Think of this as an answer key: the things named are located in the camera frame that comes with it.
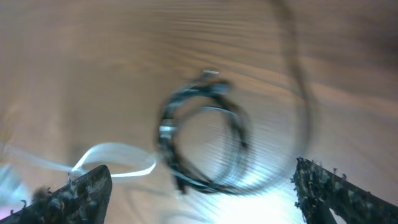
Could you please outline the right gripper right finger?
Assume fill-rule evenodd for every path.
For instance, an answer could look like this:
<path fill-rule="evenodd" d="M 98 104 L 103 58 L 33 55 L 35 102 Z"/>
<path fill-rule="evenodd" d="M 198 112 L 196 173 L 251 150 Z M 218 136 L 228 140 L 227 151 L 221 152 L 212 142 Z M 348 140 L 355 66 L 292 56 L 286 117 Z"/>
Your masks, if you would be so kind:
<path fill-rule="evenodd" d="M 397 206 L 308 159 L 297 159 L 292 183 L 306 223 L 336 223 L 336 214 L 346 223 L 397 224 Z"/>

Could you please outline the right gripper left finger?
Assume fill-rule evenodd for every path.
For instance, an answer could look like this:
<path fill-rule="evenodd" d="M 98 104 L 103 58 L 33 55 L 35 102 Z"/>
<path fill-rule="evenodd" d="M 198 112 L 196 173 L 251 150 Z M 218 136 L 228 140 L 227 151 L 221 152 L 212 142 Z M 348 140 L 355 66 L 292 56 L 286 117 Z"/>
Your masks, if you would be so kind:
<path fill-rule="evenodd" d="M 111 191 L 109 169 L 100 165 L 47 198 L 11 212 L 1 224 L 103 224 Z"/>

